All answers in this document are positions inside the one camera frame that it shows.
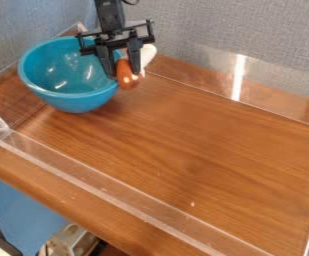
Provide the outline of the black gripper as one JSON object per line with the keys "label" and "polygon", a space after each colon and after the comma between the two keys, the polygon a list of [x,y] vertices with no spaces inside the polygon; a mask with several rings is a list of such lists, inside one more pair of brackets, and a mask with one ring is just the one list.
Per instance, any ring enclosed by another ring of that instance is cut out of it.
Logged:
{"label": "black gripper", "polygon": [[141,49],[145,44],[155,42],[153,21],[145,20],[137,25],[126,25],[123,4],[137,5],[139,0],[94,0],[100,25],[99,32],[76,34],[82,55],[96,53],[104,73],[110,79],[116,77],[114,50],[127,48],[131,70],[141,72]]}

